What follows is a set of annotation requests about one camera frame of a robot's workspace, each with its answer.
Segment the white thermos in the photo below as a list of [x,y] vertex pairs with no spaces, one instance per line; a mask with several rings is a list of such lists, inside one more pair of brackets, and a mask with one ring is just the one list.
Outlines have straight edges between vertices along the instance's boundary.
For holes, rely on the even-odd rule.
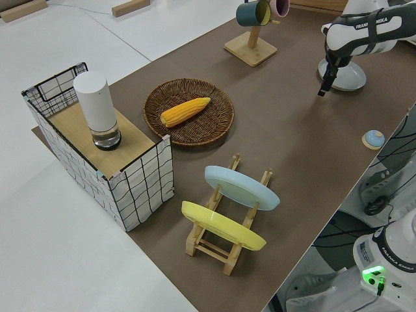
[[122,141],[122,135],[105,76],[96,71],[80,73],[73,80],[73,88],[94,144],[101,150],[116,149]]

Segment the wicker basket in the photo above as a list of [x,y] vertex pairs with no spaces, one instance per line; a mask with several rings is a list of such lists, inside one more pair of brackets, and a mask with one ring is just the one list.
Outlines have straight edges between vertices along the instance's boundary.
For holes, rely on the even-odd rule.
[[[166,109],[194,98],[211,98],[197,115],[171,128],[161,122]],[[148,96],[144,118],[157,135],[170,135],[172,143],[181,146],[202,146],[224,136],[234,120],[234,107],[228,96],[211,83],[198,79],[176,79],[158,86]]]

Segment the wire mesh basket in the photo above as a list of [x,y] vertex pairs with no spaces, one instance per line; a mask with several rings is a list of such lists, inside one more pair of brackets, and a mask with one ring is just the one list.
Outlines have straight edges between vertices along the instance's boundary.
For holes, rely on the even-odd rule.
[[130,231],[174,195],[170,137],[165,136],[113,176],[107,178],[51,122],[51,117],[78,102],[73,80],[87,71],[77,64],[24,90],[27,102],[49,147],[66,171],[122,227]]

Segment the corn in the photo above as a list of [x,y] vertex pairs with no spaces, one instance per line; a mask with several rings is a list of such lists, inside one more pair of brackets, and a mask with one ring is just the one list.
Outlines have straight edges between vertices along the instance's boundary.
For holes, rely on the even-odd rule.
[[166,127],[174,127],[202,111],[210,101],[210,97],[198,97],[176,105],[161,114],[161,122]]

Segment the white table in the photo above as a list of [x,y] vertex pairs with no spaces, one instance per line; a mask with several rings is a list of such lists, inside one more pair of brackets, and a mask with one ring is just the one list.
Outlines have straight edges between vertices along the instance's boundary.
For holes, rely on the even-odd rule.
[[195,311],[32,134],[20,95],[78,62],[114,83],[230,20],[240,1],[152,1],[119,19],[76,7],[123,2],[54,0],[0,21],[1,311]]

